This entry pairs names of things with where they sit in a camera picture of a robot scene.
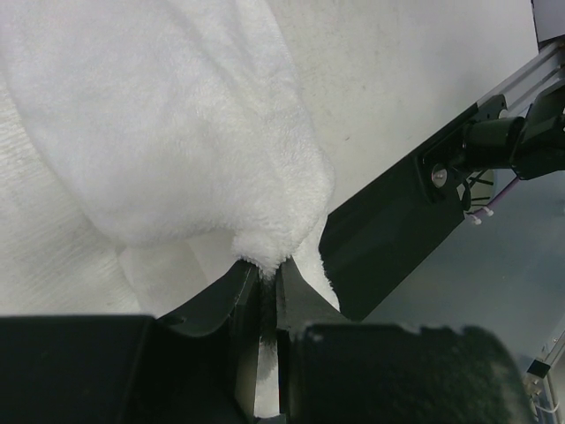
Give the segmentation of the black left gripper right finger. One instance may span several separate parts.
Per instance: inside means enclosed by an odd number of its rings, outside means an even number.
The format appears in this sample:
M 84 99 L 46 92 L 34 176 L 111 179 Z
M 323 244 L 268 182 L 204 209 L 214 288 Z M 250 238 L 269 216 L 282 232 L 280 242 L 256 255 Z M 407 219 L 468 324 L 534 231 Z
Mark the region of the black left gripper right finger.
M 346 323 L 349 320 L 304 280 L 292 258 L 276 271 L 275 288 L 279 411 L 290 415 L 291 345 L 298 332 L 312 322 Z

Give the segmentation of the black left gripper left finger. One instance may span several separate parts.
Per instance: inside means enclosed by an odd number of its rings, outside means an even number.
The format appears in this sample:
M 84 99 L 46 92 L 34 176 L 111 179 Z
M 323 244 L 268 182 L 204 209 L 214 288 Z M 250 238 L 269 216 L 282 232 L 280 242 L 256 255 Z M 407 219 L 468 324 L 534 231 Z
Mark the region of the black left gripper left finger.
M 158 322 L 188 349 L 182 361 L 233 401 L 254 414 L 259 350 L 259 271 L 237 261 L 204 291 Z

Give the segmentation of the white terry towel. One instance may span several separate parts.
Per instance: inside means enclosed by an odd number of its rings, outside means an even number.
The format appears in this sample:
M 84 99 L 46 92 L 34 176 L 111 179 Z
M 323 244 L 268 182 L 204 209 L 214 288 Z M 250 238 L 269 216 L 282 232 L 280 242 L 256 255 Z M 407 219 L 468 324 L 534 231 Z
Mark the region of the white terry towel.
M 128 247 L 228 231 L 337 307 L 320 258 L 335 186 L 264 1 L 4 1 L 1 72 L 46 164 Z

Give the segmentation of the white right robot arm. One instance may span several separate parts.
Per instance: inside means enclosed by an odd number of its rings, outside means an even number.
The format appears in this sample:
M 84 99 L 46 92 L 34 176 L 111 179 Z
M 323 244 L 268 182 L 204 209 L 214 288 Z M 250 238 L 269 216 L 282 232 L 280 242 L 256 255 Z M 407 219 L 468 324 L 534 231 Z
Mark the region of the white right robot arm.
M 564 170 L 564 82 L 531 104 L 524 117 L 468 125 L 463 137 L 464 170 L 511 169 L 521 180 Z

